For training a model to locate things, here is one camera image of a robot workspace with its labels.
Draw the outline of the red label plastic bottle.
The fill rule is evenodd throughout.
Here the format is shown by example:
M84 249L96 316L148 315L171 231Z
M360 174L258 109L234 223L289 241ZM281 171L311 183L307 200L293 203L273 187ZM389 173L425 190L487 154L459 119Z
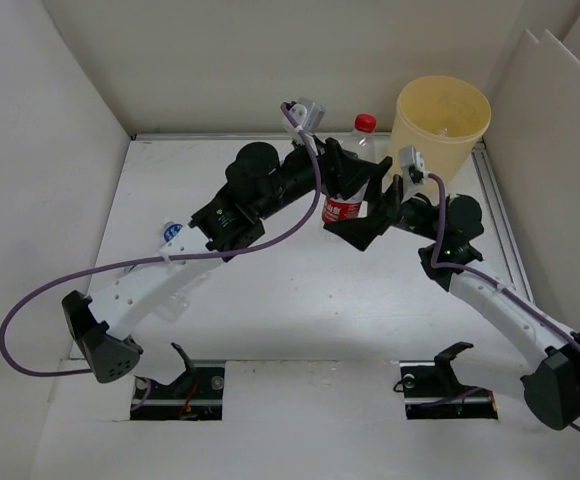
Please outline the red label plastic bottle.
M376 163L374 132L377 125L377 119L370 114L361 113L355 118L352 132L343 138L338 147L334 144L326 146L323 160L328 167L328 179L331 179L330 186L325 187L325 200L321 213L322 237L329 243L341 243L342 240L325 230L325 226L336 221L355 219L359 216L361 203L365 195L367 185L364 184L354 195L345 199L340 193L340 189L335 184L336 174L341 173L342 169L337 165L341 159L343 151L349 152L359 160Z

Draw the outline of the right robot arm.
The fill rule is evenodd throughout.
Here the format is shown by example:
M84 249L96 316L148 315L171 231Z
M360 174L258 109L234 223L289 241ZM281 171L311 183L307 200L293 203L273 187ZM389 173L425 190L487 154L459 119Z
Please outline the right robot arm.
M428 177L438 187L437 205L423 195L404 198L403 180L396 178L366 216L328 223L326 230L360 251L390 227L432 239L418 251L427 277L477 311L522 354L529 370L514 384L534 416L553 430L574 426L580 418L580 333L496 278L470 243L483 231L478 202L449 197L438 175Z

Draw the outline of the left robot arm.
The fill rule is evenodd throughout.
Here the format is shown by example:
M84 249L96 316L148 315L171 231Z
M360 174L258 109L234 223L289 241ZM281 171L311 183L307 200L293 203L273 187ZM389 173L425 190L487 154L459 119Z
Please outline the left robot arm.
M69 331L102 384L135 370L144 352L133 331L158 305L199 276L230 261L265 233L263 222L311 191L348 199L380 187L391 161L360 159L328 138L295 147L285 158L266 142L242 147L226 183L161 249L156 263L134 269L89 295L73 291L61 305Z

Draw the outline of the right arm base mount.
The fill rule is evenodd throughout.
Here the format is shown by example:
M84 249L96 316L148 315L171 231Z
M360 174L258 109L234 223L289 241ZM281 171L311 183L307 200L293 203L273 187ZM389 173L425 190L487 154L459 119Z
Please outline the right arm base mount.
M403 398L407 420L497 420L493 394L451 379L433 361L399 363L393 392Z

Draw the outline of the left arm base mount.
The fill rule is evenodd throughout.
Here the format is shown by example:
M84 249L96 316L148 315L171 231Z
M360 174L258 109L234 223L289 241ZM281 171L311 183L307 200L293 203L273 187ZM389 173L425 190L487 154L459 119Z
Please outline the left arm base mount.
M225 361L201 361L183 391L137 378L130 404L131 421L220 421L223 416Z

